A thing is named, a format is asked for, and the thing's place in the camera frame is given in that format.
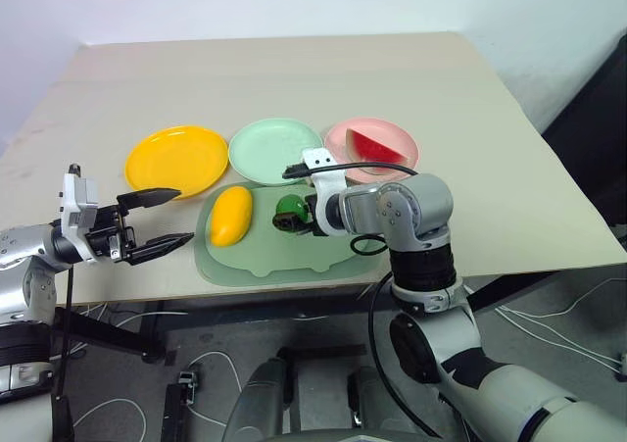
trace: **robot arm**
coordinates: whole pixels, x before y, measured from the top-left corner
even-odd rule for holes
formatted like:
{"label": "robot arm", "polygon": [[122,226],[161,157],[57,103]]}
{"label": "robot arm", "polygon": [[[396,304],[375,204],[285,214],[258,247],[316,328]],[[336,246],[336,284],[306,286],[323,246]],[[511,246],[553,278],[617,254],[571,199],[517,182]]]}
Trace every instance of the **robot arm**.
{"label": "robot arm", "polygon": [[[80,177],[80,167],[71,165],[59,193],[60,219],[0,232],[0,426],[5,435],[53,440],[55,415],[67,407],[66,400],[49,395],[54,381],[49,358],[55,274],[105,257],[140,264],[182,246],[193,233],[137,245],[133,228],[124,221],[130,209],[160,205],[179,194],[148,189],[118,196],[116,205],[99,208],[95,182]],[[15,418],[24,412],[31,412],[26,423]]]}
{"label": "robot arm", "polygon": [[526,368],[484,354],[462,281],[453,265],[448,221],[453,198],[431,174],[346,187],[344,171],[315,172],[335,162],[325,149],[304,152],[311,173],[311,230],[382,234],[390,249],[392,295],[404,311],[390,324],[403,371],[434,385],[482,442],[625,440],[624,424]]}

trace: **watermelon slice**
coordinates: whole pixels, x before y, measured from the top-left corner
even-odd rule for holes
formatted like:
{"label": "watermelon slice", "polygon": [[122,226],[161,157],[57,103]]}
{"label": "watermelon slice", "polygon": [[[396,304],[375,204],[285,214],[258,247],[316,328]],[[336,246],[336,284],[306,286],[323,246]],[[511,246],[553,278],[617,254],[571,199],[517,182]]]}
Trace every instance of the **watermelon slice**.
{"label": "watermelon slice", "polygon": [[[406,156],[352,128],[346,130],[346,151],[349,157],[357,162],[381,161],[397,165],[405,165],[408,162]],[[381,168],[364,168],[363,170],[376,174],[388,171]]]}

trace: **beige table top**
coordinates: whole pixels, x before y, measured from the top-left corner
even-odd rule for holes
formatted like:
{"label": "beige table top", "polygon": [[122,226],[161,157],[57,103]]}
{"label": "beige table top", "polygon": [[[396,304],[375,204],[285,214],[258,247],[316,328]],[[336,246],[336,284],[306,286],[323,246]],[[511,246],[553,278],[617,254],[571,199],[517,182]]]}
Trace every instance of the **beige table top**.
{"label": "beige table top", "polygon": [[[417,140],[419,170],[441,176],[461,275],[625,262],[603,219],[486,62],[453,33],[136,43],[79,50],[0,159],[0,228],[46,222],[68,164],[99,184],[101,205],[128,190],[131,148],[153,131],[199,124],[227,140],[267,117],[325,131],[355,116],[398,123]],[[229,169],[218,185],[240,180]],[[145,241],[194,231],[207,192],[128,218]],[[191,244],[131,267],[76,268],[80,302],[212,296],[367,283],[228,288],[196,272]],[[57,280],[65,296],[65,279]]]}

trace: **green cutting board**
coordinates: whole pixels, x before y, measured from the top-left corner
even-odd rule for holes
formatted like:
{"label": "green cutting board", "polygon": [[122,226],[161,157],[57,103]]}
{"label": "green cutting board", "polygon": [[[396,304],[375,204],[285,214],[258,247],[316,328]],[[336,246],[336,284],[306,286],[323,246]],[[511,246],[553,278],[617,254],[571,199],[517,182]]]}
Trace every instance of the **green cutting board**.
{"label": "green cutting board", "polygon": [[[211,210],[217,196],[233,185],[251,190],[251,227],[240,242],[218,248],[208,239]],[[295,235],[272,225],[281,197],[311,193],[314,190],[305,184],[264,187],[251,182],[227,185],[213,192],[196,227],[194,252],[201,276],[219,285],[251,286],[346,278],[374,269],[380,258],[355,255],[349,246],[350,236]]]}

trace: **gray floor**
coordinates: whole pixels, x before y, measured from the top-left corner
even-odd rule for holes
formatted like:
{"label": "gray floor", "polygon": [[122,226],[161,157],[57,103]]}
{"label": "gray floor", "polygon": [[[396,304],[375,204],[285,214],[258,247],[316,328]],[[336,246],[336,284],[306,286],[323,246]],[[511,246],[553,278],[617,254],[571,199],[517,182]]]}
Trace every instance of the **gray floor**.
{"label": "gray floor", "polygon": [[[625,277],[625,268],[564,272],[549,280],[546,286],[508,305],[530,313],[559,310],[607,277]],[[485,282],[474,279],[469,284],[478,288]],[[582,301],[572,313],[545,322],[582,345],[614,356],[627,350],[626,289],[624,281],[608,283]],[[376,318],[384,366],[417,413],[441,431],[445,439],[459,440],[458,427],[449,409],[437,402],[433,390],[412,383],[399,370],[391,345],[385,340],[385,329],[393,315],[381,313]],[[627,418],[627,383],[618,383],[610,370],[579,355],[536,341],[494,313],[480,315],[478,322],[485,350],[493,359],[527,366],[581,398],[618,417]],[[305,321],[245,322],[173,331],[168,340],[169,348],[177,351],[172,367],[145,365],[136,357],[95,347],[87,348],[83,359],[71,361],[67,393],[74,419],[105,400],[130,398],[146,413],[148,431],[145,441],[159,441],[166,385],[174,382],[178,372],[194,357],[210,350],[228,353],[244,383],[258,364],[285,345],[317,347],[366,343],[366,319],[365,315],[353,315]],[[227,362],[219,356],[206,358],[202,364],[204,377],[195,408],[226,421],[237,397],[234,378]],[[300,365],[304,429],[350,426],[346,376],[364,364],[370,364],[370,356],[308,361]],[[76,435],[80,441],[126,442],[139,440],[140,431],[139,415],[129,405],[116,403],[87,418],[76,429]],[[190,432],[190,441],[218,441],[221,436],[219,426],[195,417],[191,418]]]}

